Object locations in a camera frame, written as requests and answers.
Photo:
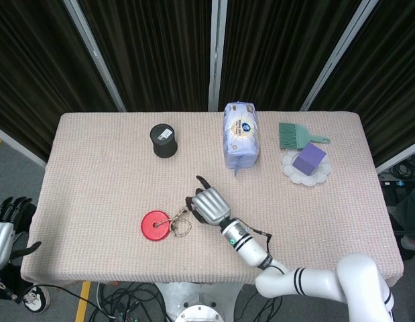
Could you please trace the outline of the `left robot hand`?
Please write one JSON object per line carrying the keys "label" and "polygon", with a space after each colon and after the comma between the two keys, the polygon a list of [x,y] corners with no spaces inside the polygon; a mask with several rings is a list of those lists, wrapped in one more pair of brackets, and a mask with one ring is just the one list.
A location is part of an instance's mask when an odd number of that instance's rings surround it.
{"label": "left robot hand", "polygon": [[4,269],[10,260],[32,254],[42,244],[36,241],[28,248],[13,251],[16,228],[31,201],[32,198],[27,197],[8,197],[0,203],[0,270]]}

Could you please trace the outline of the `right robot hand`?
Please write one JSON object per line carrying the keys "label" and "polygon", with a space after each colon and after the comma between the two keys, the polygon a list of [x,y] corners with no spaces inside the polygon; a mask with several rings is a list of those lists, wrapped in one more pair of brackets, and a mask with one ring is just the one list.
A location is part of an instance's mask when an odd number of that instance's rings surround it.
{"label": "right robot hand", "polygon": [[197,188],[193,197],[186,197],[186,207],[200,223],[220,226],[221,222],[231,217],[231,208],[223,196],[202,176],[196,179],[203,189]]}

